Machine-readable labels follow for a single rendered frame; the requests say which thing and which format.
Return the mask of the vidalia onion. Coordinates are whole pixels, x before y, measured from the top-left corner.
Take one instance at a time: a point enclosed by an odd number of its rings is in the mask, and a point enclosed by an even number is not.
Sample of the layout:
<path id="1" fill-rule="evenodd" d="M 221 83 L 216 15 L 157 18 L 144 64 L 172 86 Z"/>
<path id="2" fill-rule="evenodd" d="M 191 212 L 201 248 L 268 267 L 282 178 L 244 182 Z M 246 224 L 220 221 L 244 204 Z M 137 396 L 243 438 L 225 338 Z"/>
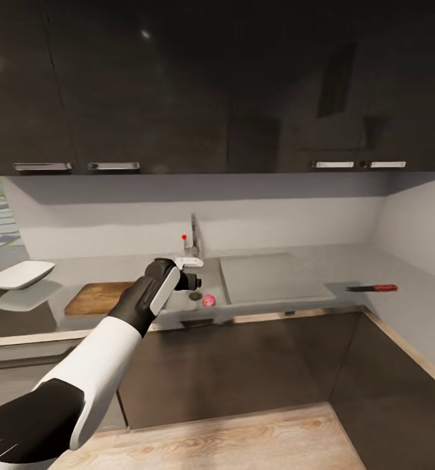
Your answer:
<path id="1" fill-rule="evenodd" d="M 205 307 L 215 305 L 215 297 L 212 294 L 206 294 L 202 299 L 202 304 Z"/>

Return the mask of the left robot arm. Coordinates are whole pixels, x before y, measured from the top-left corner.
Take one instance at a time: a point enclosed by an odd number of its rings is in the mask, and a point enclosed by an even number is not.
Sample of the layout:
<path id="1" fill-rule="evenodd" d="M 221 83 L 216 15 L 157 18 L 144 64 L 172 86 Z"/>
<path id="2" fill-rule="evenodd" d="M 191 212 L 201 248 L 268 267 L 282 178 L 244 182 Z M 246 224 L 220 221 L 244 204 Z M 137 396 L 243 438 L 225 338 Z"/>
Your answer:
<path id="1" fill-rule="evenodd" d="M 32 392 L 0 406 L 0 470 L 48 470 L 97 431 L 151 322 L 174 290 L 202 280 L 200 258 L 156 258 L 106 318 Z"/>

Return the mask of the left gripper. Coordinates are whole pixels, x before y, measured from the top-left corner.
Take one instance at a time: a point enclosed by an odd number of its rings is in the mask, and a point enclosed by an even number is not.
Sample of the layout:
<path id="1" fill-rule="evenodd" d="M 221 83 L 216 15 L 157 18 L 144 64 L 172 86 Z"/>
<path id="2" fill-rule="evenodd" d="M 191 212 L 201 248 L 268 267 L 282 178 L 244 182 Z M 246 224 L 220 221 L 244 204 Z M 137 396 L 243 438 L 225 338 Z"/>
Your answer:
<path id="1" fill-rule="evenodd" d="M 181 284 L 176 288 L 176 290 L 196 290 L 201 287 L 202 280 L 197 279 L 196 274 L 186 274 L 181 272 L 181 275 Z"/>

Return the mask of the cutting board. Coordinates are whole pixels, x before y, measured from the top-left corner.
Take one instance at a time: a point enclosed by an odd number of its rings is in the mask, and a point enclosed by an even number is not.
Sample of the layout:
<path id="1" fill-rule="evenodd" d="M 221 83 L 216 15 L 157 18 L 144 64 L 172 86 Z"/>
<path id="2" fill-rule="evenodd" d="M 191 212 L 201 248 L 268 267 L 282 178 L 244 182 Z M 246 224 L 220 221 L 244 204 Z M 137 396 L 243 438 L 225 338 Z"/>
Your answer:
<path id="1" fill-rule="evenodd" d="M 118 303 L 121 293 L 133 286 L 123 283 L 86 284 L 64 308 L 65 315 L 109 313 Z"/>

